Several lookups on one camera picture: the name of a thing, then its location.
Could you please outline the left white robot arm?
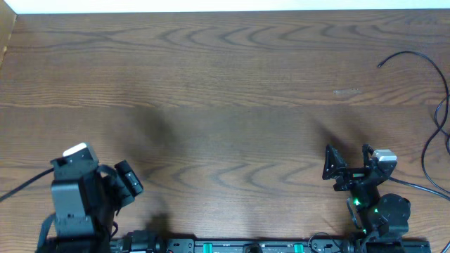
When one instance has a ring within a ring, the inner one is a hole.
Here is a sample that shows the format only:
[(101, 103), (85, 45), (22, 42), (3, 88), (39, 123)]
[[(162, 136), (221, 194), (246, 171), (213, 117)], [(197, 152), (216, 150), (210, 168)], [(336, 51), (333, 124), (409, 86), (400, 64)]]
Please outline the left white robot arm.
[(120, 210), (143, 192), (125, 160), (109, 167), (89, 155), (51, 160), (55, 212), (41, 225), (38, 252), (107, 252)]

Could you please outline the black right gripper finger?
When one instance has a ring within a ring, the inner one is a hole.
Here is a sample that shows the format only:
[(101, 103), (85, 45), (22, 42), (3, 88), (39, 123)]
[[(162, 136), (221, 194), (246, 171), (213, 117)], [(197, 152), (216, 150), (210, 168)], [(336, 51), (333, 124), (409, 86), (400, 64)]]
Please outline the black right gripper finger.
[(368, 143), (362, 145), (362, 155), (364, 159), (364, 166), (369, 167), (371, 164), (371, 156), (374, 152), (372, 146)]
[(325, 163), (322, 173), (323, 180), (336, 179), (343, 175), (348, 165), (341, 154), (331, 144), (326, 146)]

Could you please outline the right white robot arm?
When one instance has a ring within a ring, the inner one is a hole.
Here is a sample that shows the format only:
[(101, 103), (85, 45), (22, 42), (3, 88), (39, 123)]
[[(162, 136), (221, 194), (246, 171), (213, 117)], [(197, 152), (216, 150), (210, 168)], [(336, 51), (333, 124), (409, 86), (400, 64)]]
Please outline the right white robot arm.
[(341, 252), (405, 252), (402, 236), (409, 231), (411, 203), (389, 193), (380, 195), (378, 186), (389, 179), (397, 156), (389, 149), (362, 146), (364, 165), (350, 168), (336, 148), (328, 144), (322, 179), (334, 179), (335, 191), (348, 191), (347, 208), (359, 230), (342, 242)]

